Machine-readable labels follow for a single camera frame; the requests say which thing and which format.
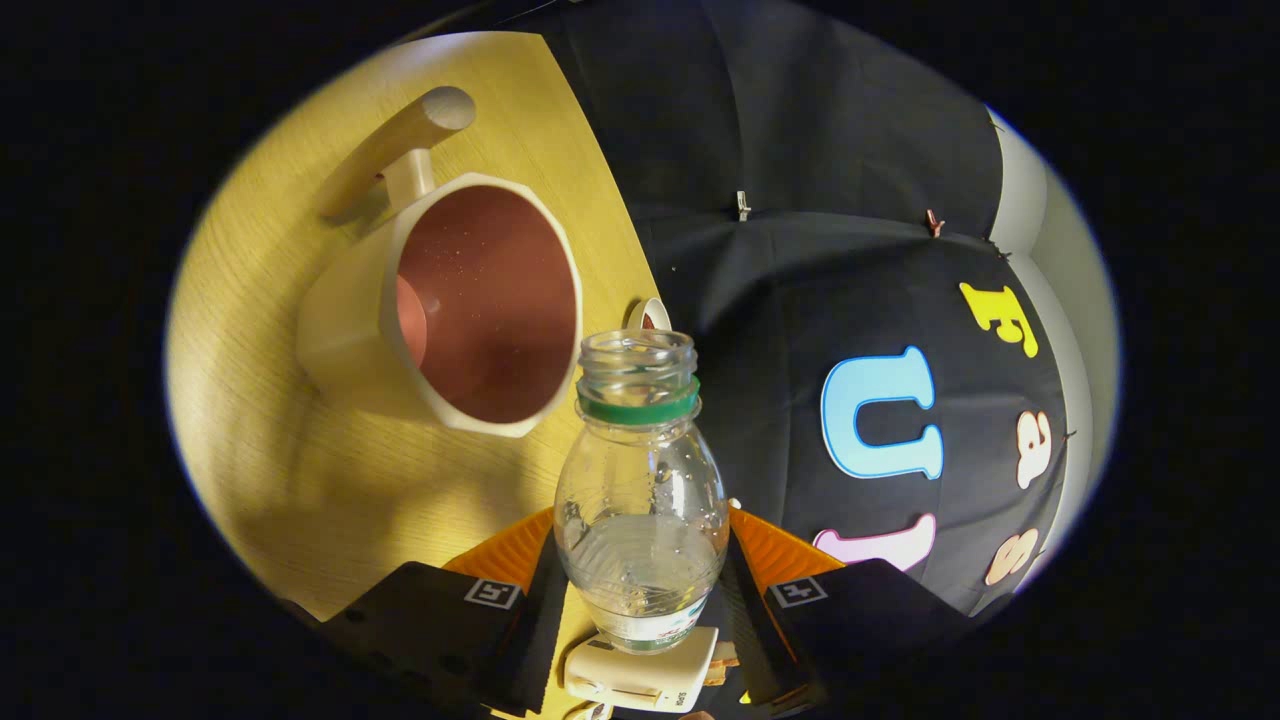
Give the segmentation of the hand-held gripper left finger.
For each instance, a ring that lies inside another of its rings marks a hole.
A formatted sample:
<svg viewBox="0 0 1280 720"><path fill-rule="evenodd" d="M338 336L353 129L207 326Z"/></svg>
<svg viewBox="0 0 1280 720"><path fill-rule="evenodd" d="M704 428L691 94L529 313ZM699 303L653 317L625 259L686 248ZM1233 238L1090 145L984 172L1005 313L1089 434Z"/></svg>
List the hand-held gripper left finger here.
<svg viewBox="0 0 1280 720"><path fill-rule="evenodd" d="M543 708L567 580L544 509L438 568L399 565L321 635L445 716Z"/></svg>

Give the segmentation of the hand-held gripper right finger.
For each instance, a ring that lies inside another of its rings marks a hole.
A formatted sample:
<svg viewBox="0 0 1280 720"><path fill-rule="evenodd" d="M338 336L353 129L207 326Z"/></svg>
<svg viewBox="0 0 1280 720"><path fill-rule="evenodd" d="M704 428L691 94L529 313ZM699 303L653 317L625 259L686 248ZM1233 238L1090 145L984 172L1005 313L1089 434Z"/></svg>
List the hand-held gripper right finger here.
<svg viewBox="0 0 1280 720"><path fill-rule="evenodd" d="M863 705L977 625L882 559L842 564L740 509L722 593L751 703L772 716Z"/></svg>

